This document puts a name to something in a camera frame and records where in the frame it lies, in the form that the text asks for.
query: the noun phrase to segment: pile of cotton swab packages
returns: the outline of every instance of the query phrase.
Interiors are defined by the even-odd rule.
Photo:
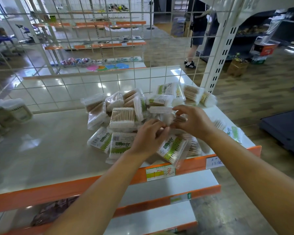
[[[142,90],[136,88],[126,93],[118,91],[107,98],[104,94],[96,94],[81,99],[88,113],[87,128],[100,126],[87,144],[109,154],[106,163],[115,163],[131,148],[138,128],[145,121],[157,118],[170,126],[173,122],[187,121],[187,115],[175,114],[174,106],[202,103],[210,107],[217,103],[216,97],[204,88],[186,84],[182,87],[179,82],[160,85],[156,93],[145,97]],[[226,127],[220,120],[216,120],[215,125],[221,130]],[[203,150],[194,136],[172,131],[157,154],[179,168],[186,157],[201,156]]]

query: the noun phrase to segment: floor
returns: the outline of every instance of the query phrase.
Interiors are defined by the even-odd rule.
[[[147,67],[181,65],[182,69],[200,84],[206,63],[194,58],[197,70],[184,69],[183,61],[187,54],[190,38],[171,38],[169,31],[156,27],[154,34],[161,38],[147,40],[145,46],[145,65]],[[104,49],[105,57],[115,55],[140,55],[141,47]],[[63,52],[67,57],[93,57],[100,53],[90,51]],[[35,52],[29,55],[41,65],[41,58]],[[29,65],[26,58],[15,57],[11,61],[17,68]],[[0,74],[0,85],[11,81],[12,74],[22,77],[19,72],[6,71]],[[276,113],[294,109],[294,53],[283,48],[276,49],[265,64],[248,67],[239,78],[226,74],[226,65],[220,75],[214,94],[218,107],[256,144],[262,146],[261,157],[264,161],[294,179],[294,154],[284,150],[279,143],[257,126],[260,119]],[[213,169],[222,185],[222,192],[213,196],[192,200],[198,226],[187,234],[275,234],[270,225],[248,199],[225,167]]]

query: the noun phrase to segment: metal grid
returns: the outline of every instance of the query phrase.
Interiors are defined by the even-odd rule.
[[[14,0],[12,4],[18,14],[1,15],[0,20],[0,27],[8,35],[16,36],[0,44],[13,55],[8,57],[0,50],[0,99],[23,98],[30,109],[37,112],[67,110],[82,108],[79,99],[88,95],[103,92],[109,96],[117,90],[129,91],[135,87],[149,94],[159,84],[187,81],[188,77],[190,84],[201,82],[201,86],[212,92],[240,22],[257,11],[255,6],[261,5],[258,0],[202,0],[217,13],[220,25],[216,35],[196,37],[204,41],[215,38],[211,54],[202,56],[209,58],[208,63],[194,58],[196,70],[186,71],[183,62],[190,49],[190,31],[188,37],[179,37],[183,28],[178,20],[186,12],[174,10],[176,1],[181,0],[172,1],[170,12],[160,12],[170,16],[167,25],[172,26],[171,34],[158,28],[146,29],[150,15],[153,22],[154,14],[160,14],[150,12],[149,1]],[[129,10],[110,12],[109,6],[113,3],[125,5]],[[6,10],[11,9],[7,8],[9,5],[11,3],[4,3]],[[113,28],[120,26],[130,28],[114,31]],[[20,42],[28,36],[33,38],[33,43]],[[117,36],[132,39],[120,45]],[[129,60],[130,57],[138,57],[138,61]],[[130,69],[92,72],[85,67],[61,66],[61,62],[69,58],[119,59]]]

